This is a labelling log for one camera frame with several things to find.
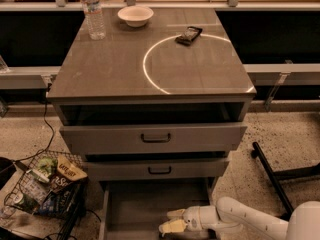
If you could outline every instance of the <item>black handle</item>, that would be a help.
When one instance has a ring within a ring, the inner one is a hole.
[[[166,138],[164,138],[164,139],[147,139],[144,136],[144,134],[142,133],[140,135],[140,138],[144,143],[167,143],[167,142],[169,142],[171,140],[171,134],[168,133]]]
[[[149,174],[170,174],[171,171],[172,171],[171,166],[169,166],[167,170],[163,170],[163,171],[161,171],[159,169],[158,169],[158,171],[156,171],[156,170],[152,171],[152,168],[148,167]]]

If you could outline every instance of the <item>speckled floor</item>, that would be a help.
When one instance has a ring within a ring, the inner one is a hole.
[[[47,146],[51,131],[43,121],[42,105],[18,105],[9,107],[9,112],[0,119],[0,157],[20,159],[33,155]],[[50,150],[69,152],[60,134],[61,125],[51,107],[47,120],[55,129]],[[285,210],[258,159],[252,159],[252,143],[258,142],[272,168],[286,170],[316,165],[320,162],[320,103],[272,104],[272,112],[254,103],[246,115],[248,129],[237,151],[230,154],[231,162],[216,185],[213,200],[230,196],[238,201],[274,216]],[[0,192],[0,202],[19,178],[19,173]],[[292,205],[309,200],[320,200],[320,181],[295,180],[284,182]],[[97,183],[89,183],[87,209],[101,215],[102,191]],[[61,222],[17,211],[10,219],[1,220],[0,226],[44,238],[59,231]],[[98,239],[99,221],[92,213],[74,227],[72,235],[78,240]],[[259,236],[248,229],[241,234],[222,235],[223,240],[259,240]]]

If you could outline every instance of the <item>clear water bottle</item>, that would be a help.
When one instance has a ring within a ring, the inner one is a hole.
[[[106,28],[103,23],[100,0],[81,0],[81,3],[90,37],[93,40],[105,38]]]

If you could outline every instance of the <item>black basket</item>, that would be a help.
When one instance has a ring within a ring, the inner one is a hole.
[[[76,165],[79,168],[82,168],[80,156],[72,155],[70,153],[65,152],[56,152],[49,150],[44,151],[43,153],[32,158],[28,167],[29,169],[36,168],[39,160],[43,157],[58,158],[59,155],[64,155],[74,165]],[[32,210],[23,209],[17,205],[14,205],[14,198],[19,193],[25,194],[27,192],[26,186],[28,185],[30,180],[33,180],[33,176],[29,173],[24,173],[20,177],[17,184],[14,186],[11,193],[6,196],[4,204],[34,215],[66,219],[71,213],[74,212],[74,207],[77,205],[77,202],[79,201],[79,196],[82,196],[84,191],[84,181],[79,181],[77,183],[71,184],[62,192],[59,192],[59,194],[50,193],[48,198],[40,206],[40,208],[36,212],[33,212]]]

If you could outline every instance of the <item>drawer front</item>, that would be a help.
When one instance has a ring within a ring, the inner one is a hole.
[[[222,176],[228,158],[140,162],[84,163],[93,181],[206,178]]]
[[[139,126],[64,126],[61,135],[71,153],[138,154],[230,151],[238,148],[242,123]]]

